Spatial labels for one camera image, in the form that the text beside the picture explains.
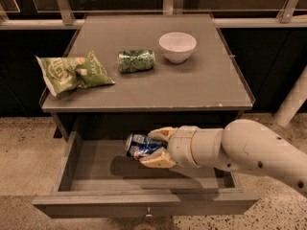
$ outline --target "terrazzo floor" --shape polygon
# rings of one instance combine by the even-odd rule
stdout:
[[[307,113],[286,127],[271,114],[245,114],[307,152]],[[32,200],[48,195],[58,175],[63,139],[51,118],[0,118],[0,229],[307,229],[307,199],[266,176],[239,174],[245,191],[260,199],[243,215],[167,218],[50,219]]]

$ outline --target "drawer handle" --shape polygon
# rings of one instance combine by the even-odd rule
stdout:
[[[145,215],[145,218],[152,218],[153,215],[151,214],[151,207],[147,207],[147,213]]]

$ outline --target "open drawer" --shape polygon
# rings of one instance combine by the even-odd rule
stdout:
[[[258,199],[242,190],[236,174],[148,169],[127,158],[128,134],[163,126],[157,123],[156,117],[78,116],[53,192],[35,198],[34,206],[51,218],[165,217],[243,214]]]

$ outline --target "gray tabletop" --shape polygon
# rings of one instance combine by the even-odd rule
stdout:
[[[168,32],[193,35],[194,54],[173,64],[160,52],[158,40]],[[154,68],[121,74],[122,50],[152,49]],[[47,112],[194,111],[252,108],[252,95],[239,78],[208,15],[88,16],[69,53],[84,57],[93,50],[116,84],[49,94]]]

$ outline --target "white pole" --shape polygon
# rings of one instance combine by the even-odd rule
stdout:
[[[274,115],[275,121],[286,126],[296,115],[300,107],[307,99],[307,67],[296,81],[294,87],[289,92],[284,102]]]

